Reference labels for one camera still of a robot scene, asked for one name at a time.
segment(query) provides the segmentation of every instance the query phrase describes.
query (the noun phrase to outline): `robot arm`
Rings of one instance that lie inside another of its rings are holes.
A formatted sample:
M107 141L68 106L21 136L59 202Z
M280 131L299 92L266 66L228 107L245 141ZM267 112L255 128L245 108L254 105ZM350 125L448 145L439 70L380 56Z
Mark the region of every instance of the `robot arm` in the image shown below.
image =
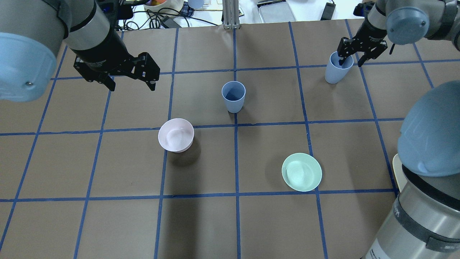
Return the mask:
M345 58L360 51L364 55L358 66L376 59L387 48L383 39L397 45L429 40L449 40L460 51L460 12L457 0L378 0L358 5L365 19L352 39L343 37L337 52L343 64Z
M160 68L148 53L130 55L95 0L0 1L0 100L31 101L45 91L62 41L87 81L114 91L123 75L155 89Z

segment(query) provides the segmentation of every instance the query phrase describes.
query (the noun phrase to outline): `mint green bowl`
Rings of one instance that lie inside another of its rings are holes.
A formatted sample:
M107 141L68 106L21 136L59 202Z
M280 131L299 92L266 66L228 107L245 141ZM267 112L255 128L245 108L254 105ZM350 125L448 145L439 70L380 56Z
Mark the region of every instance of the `mint green bowl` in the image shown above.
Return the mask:
M308 192L321 182L322 170L318 161L305 153L295 153L284 160L281 168L283 179L289 187Z

